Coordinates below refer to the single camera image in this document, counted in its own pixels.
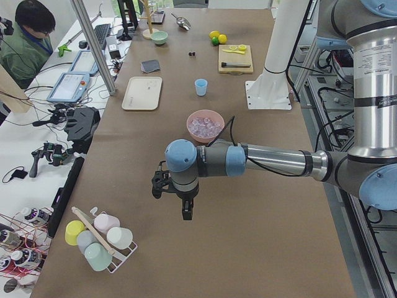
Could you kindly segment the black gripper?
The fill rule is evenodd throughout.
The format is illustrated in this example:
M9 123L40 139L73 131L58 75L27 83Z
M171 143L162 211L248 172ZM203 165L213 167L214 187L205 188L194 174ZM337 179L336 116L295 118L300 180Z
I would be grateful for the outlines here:
M199 193L199 186L196 185L189 191L180 191L176 189L177 196L182 199L182 218L183 220L192 220L194 198Z

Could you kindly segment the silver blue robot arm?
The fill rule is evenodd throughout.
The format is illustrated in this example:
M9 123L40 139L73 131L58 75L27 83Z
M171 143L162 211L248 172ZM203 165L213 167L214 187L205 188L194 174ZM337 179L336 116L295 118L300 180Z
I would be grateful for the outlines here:
M199 178L239 176L248 168L310 176L380 210L396 209L396 2L322 1L317 44L348 45L354 55L354 145L347 152L282 150L223 140L195 146L180 139L165 151L167 170L152 193L176 194L192 218Z

